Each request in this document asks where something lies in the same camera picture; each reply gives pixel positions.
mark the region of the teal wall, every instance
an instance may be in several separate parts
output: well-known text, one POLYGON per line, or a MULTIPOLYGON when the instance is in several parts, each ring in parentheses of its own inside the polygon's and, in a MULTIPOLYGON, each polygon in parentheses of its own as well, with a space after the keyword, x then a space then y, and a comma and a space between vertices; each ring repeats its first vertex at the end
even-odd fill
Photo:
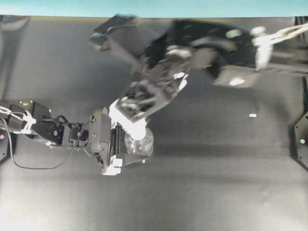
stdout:
POLYGON ((308 0, 0 0, 0 14, 111 17, 273 17, 308 15, 308 0))

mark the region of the white cable tie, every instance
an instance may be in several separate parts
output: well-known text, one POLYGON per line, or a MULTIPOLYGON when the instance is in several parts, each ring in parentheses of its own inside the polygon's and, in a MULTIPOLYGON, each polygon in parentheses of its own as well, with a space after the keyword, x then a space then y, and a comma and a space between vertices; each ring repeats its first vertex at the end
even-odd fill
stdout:
POLYGON ((26 115, 23 116, 23 120, 26 122, 26 125, 20 131, 20 133, 31 134, 32 125, 36 124, 37 120, 32 117, 32 115, 29 111, 27 111, 27 110, 25 110, 25 111, 26 111, 26 115))

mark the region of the cable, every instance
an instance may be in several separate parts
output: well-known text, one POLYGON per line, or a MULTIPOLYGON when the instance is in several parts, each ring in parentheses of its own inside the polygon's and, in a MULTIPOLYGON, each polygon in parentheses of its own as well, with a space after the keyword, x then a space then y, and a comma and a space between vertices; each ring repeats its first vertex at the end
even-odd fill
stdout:
POLYGON ((253 43, 255 46, 262 44, 273 45, 279 42, 283 42, 285 40, 293 39, 306 31, 308 31, 308 24, 291 26, 288 28, 281 29, 274 34, 256 37, 253 39, 253 43))
POLYGON ((58 167, 60 167, 61 165, 65 164, 65 163, 68 161, 68 159, 71 157, 71 155, 73 154, 73 151, 74 151, 74 149, 76 148, 76 146, 77 146, 77 144, 78 144, 78 140, 79 140, 79 138, 81 137, 81 135, 82 135, 82 133, 83 133, 83 131, 84 131, 84 126, 86 126, 88 123, 91 122, 91 121, 89 121, 88 123, 86 123, 86 124, 84 124, 84 125, 82 126, 81 132, 80 132, 79 136, 77 137, 76 143, 74 144, 74 146, 72 147, 71 151, 69 152, 69 154, 67 155, 66 159, 65 159, 63 162, 61 162, 60 164, 58 164, 58 165, 56 165, 56 166, 54 166, 54 167, 25 167, 25 166, 19 165, 19 164, 16 163, 16 161, 14 160, 14 157, 13 157, 12 137, 11 137, 11 134, 10 134, 10 131, 9 131, 7 122, 5 121, 5 119, 4 119, 2 116, 0 116, 0 119, 3 121, 4 127, 5 127, 5 129, 6 129, 7 134, 8 134, 8 138, 9 138, 9 147, 10 147, 10 155, 11 155, 11 159, 12 159, 13 163, 14 163, 16 166, 20 167, 20 168, 31 169, 31 170, 50 170, 50 169, 58 168, 58 167))

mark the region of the black table surface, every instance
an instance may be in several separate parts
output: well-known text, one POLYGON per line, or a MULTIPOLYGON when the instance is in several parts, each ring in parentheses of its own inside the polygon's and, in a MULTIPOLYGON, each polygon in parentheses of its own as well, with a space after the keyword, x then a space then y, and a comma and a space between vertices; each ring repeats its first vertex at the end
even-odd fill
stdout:
MULTIPOLYGON (((2 32, 0 85, 5 101, 32 99, 85 122, 129 83, 130 64, 91 49, 106 19, 32 17, 2 32)), ((162 33, 171 19, 141 19, 162 33)), ((269 32, 294 18, 210 19, 269 32)), ((176 100, 151 117, 154 154, 146 164, 100 176, 75 153, 59 169, 0 165, 0 225, 45 231, 306 231, 308 172, 292 154, 289 127, 303 114, 300 78, 264 75, 250 89, 212 86, 192 71, 176 100)), ((15 158, 52 166, 67 150, 19 137, 15 158)))

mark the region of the metal plate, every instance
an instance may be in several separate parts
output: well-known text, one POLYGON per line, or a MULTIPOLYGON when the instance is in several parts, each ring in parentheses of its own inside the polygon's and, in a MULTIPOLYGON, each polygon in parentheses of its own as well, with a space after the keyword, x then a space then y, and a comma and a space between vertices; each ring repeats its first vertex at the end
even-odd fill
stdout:
POLYGON ((308 168, 308 112, 295 125, 297 160, 308 168))
POLYGON ((0 163, 8 155, 9 138, 6 131, 0 130, 0 163))

